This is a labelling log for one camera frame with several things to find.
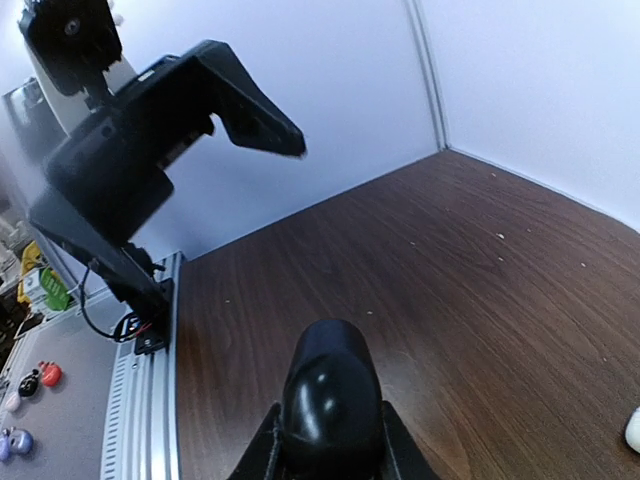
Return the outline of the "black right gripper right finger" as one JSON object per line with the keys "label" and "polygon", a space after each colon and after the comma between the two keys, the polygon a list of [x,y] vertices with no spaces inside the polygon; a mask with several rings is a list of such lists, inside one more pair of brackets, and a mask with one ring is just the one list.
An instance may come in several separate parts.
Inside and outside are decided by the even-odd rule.
{"label": "black right gripper right finger", "polygon": [[385,450],[380,478],[439,480],[393,405],[384,401],[382,407]]}

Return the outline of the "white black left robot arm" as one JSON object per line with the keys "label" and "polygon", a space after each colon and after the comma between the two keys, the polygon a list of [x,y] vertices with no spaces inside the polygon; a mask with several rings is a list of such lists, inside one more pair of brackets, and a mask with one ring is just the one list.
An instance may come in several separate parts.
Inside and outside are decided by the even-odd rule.
{"label": "white black left robot arm", "polygon": [[122,44],[104,1],[30,1],[19,22],[64,96],[88,96],[88,116],[44,161],[47,188],[30,222],[132,308],[160,309],[154,264],[131,237],[172,194],[167,166],[220,119],[239,147],[300,157],[302,131],[259,89],[232,48],[204,40],[160,58],[122,88],[106,72]]}

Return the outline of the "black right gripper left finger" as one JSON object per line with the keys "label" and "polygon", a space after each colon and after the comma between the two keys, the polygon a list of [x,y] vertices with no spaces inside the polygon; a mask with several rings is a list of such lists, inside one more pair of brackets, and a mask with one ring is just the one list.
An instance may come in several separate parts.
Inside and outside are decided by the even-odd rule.
{"label": "black right gripper left finger", "polygon": [[281,405],[274,403],[241,455],[228,480],[283,479]]}

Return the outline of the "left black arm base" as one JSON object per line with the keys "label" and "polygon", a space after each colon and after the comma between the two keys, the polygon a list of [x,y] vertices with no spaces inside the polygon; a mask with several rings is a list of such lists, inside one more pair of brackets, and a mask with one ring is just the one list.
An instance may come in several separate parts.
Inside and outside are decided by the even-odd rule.
{"label": "left black arm base", "polygon": [[133,340],[136,355],[165,349],[171,339],[174,281],[168,278],[157,282],[158,290],[151,295],[115,282],[107,281],[107,286],[118,301],[130,308],[116,324],[111,339],[119,343]]}

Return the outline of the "white earbud charging case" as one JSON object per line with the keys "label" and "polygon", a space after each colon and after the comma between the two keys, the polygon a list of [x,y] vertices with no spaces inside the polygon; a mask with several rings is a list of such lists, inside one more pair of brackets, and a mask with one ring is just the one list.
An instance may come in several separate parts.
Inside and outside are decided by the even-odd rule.
{"label": "white earbud charging case", "polygon": [[628,419],[624,440],[632,451],[640,453],[640,407],[636,407]]}

